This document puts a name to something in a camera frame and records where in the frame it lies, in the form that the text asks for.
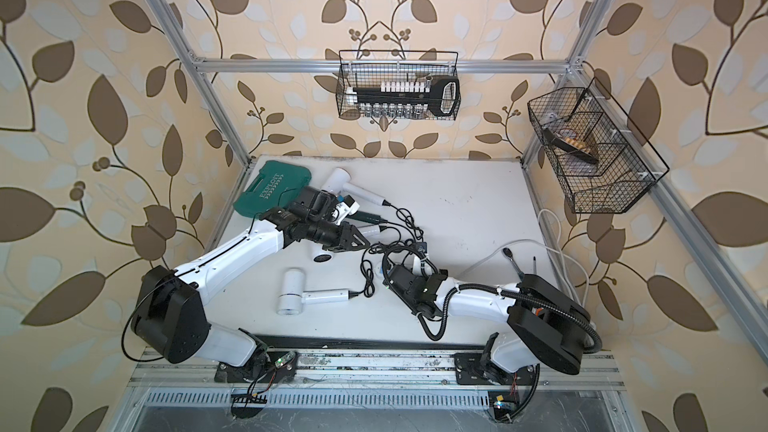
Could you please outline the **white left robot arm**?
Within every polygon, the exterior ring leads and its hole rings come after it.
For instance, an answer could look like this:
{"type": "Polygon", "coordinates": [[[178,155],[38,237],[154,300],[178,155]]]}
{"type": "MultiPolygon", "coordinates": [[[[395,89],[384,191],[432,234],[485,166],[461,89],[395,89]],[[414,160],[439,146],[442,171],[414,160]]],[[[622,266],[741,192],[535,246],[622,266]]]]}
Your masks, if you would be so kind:
{"type": "Polygon", "coordinates": [[[349,222],[305,218],[275,207],[207,254],[171,270],[158,265],[148,271],[123,331],[133,332],[171,364],[198,357],[245,366],[256,355],[257,339],[210,323],[205,307],[258,262],[303,240],[334,253],[370,246],[363,232],[349,222]]]}

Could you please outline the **green handled screwdriver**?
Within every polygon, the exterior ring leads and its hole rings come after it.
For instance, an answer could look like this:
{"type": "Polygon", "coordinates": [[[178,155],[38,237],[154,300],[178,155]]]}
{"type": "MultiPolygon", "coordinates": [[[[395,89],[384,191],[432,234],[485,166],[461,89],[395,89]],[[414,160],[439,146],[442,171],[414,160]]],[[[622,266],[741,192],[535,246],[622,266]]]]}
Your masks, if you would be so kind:
{"type": "Polygon", "coordinates": [[[525,274],[522,271],[522,269],[520,268],[520,266],[518,265],[517,261],[515,260],[514,254],[511,251],[511,249],[508,248],[508,247],[505,247],[505,248],[502,249],[502,253],[506,257],[508,262],[511,264],[511,266],[514,269],[514,271],[516,272],[519,280],[522,281],[525,278],[525,274]]]}

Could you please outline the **black white socket set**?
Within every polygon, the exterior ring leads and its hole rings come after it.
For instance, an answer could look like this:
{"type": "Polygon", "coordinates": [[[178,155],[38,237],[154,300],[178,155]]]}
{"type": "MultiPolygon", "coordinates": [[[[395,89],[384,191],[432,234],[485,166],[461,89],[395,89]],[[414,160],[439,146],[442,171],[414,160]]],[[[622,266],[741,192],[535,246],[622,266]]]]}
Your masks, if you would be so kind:
{"type": "Polygon", "coordinates": [[[347,85],[341,92],[341,112],[375,119],[453,120],[461,103],[460,81],[447,75],[347,85]]]}

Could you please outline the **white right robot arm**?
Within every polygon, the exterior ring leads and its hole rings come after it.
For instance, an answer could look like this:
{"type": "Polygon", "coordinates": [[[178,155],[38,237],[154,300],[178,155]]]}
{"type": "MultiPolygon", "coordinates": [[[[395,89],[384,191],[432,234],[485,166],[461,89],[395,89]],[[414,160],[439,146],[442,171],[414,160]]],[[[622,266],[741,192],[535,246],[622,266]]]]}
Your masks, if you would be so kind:
{"type": "Polygon", "coordinates": [[[602,350],[603,342],[589,313],[547,280],[524,274],[516,283],[491,286],[457,280],[443,270],[415,275],[384,260],[383,285],[406,305],[425,335],[437,342],[454,316],[504,324],[494,332],[469,373],[505,384],[520,370],[538,366],[577,375],[582,359],[602,350]]]}

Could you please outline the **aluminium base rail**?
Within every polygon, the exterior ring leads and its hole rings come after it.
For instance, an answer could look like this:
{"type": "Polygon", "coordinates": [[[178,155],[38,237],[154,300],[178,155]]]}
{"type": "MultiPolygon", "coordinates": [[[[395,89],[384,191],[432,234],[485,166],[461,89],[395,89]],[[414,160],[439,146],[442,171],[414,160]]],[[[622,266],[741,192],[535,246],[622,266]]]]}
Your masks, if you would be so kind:
{"type": "Polygon", "coordinates": [[[474,373],[472,350],[299,349],[275,372],[262,372],[255,385],[238,379],[226,365],[192,359],[140,364],[128,386],[147,405],[227,406],[247,391],[259,393],[268,408],[478,409],[494,396],[574,392],[613,400],[626,386],[612,355],[586,357],[577,375],[528,366],[502,385],[474,373]]]}

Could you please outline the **green plastic tool case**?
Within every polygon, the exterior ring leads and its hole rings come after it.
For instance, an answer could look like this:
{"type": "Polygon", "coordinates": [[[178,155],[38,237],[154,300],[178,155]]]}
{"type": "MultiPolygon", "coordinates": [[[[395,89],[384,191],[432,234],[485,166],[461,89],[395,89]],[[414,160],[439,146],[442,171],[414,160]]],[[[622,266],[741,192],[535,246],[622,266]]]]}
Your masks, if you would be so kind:
{"type": "Polygon", "coordinates": [[[268,160],[235,201],[234,210],[243,217],[254,218],[274,207],[285,208],[309,185],[311,178],[306,167],[268,160]]]}

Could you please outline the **black brush in basket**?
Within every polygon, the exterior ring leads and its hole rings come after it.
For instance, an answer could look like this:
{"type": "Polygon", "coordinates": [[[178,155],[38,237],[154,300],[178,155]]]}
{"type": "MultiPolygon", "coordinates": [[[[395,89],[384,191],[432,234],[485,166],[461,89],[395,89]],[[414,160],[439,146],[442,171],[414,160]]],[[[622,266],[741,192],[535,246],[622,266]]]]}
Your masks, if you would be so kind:
{"type": "Polygon", "coordinates": [[[585,142],[563,136],[557,132],[552,131],[550,128],[544,128],[543,135],[547,143],[552,147],[557,148],[587,164],[598,164],[598,155],[585,142]]]}

